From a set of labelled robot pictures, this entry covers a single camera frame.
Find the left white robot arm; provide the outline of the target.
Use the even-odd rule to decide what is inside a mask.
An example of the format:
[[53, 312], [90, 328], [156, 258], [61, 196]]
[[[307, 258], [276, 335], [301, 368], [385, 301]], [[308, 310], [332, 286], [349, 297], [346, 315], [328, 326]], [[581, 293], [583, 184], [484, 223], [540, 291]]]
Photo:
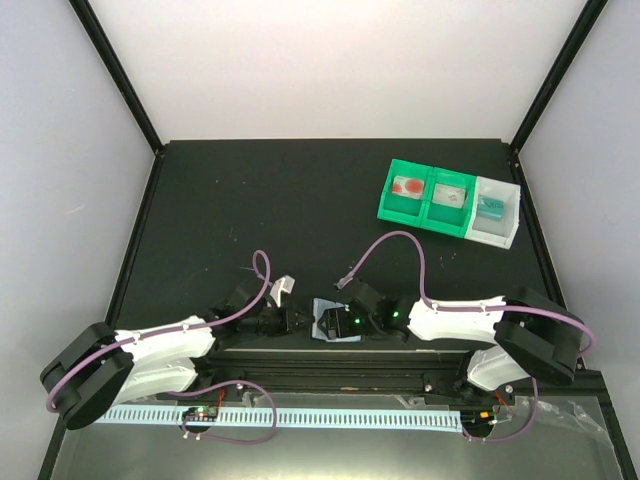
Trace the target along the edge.
[[271, 284], [249, 279], [203, 312], [159, 327], [90, 325], [40, 374], [48, 410], [67, 429], [79, 430], [113, 406], [145, 397], [207, 397], [215, 376], [202, 364], [212, 353], [310, 326], [312, 315], [294, 296], [294, 283], [290, 276]]

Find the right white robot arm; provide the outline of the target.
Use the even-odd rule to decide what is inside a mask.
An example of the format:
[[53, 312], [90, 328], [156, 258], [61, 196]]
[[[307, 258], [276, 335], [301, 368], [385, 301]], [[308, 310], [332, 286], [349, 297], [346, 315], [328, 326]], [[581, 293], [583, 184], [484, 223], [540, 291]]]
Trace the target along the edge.
[[327, 343], [378, 340], [414, 349], [453, 343], [463, 354], [456, 373], [427, 374], [424, 390], [463, 404], [480, 404], [527, 378], [569, 386], [579, 358], [595, 344], [581, 319], [528, 288], [512, 298], [426, 301], [416, 295], [386, 297], [355, 283], [338, 302], [313, 299], [312, 318], [312, 337]]

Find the black leather card holder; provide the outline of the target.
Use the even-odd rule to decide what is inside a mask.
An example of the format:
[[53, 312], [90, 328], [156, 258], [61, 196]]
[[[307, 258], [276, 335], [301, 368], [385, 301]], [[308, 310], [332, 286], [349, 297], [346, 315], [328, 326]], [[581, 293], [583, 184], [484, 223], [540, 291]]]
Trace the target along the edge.
[[349, 306], [321, 298], [312, 301], [311, 337], [327, 343], [355, 343], [363, 340], [363, 319]]

